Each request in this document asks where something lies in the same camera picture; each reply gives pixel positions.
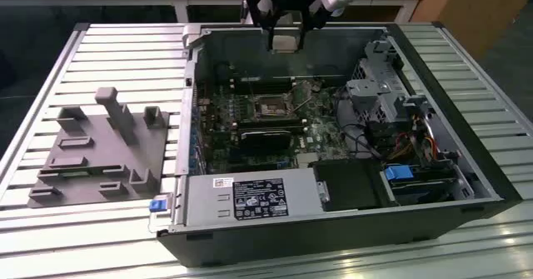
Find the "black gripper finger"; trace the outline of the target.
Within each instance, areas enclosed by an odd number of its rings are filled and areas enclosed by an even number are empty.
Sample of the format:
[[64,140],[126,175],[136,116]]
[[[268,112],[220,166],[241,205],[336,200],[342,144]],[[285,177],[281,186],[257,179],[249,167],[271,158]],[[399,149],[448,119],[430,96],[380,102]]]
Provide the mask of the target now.
[[321,4],[321,0],[313,0],[301,5],[300,10],[300,25],[297,37],[297,50],[304,47],[304,38],[308,31],[323,28],[328,20],[328,11]]
[[260,27],[261,30],[265,31],[265,48],[268,51],[273,51],[275,26],[284,11],[272,8],[271,0],[244,0],[244,2],[253,26]]

